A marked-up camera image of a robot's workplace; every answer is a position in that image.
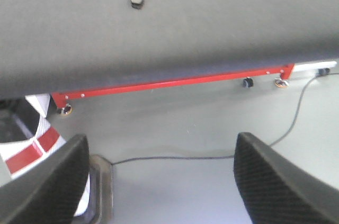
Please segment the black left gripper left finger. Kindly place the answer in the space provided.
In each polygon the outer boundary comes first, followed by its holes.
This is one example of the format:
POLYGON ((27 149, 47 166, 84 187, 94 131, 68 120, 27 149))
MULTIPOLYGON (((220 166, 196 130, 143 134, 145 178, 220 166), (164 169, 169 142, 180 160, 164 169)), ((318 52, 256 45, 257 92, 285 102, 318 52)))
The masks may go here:
POLYGON ((90 169, 86 135, 75 135, 1 187, 1 223, 71 223, 90 169))

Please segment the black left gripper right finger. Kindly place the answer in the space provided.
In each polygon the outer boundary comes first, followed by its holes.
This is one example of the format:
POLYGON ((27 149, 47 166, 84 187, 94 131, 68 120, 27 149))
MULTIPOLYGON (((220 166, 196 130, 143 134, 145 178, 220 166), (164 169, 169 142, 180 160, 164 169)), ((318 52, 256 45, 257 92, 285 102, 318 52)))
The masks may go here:
POLYGON ((252 223, 338 223, 338 190, 249 132, 237 136, 234 178, 252 223))

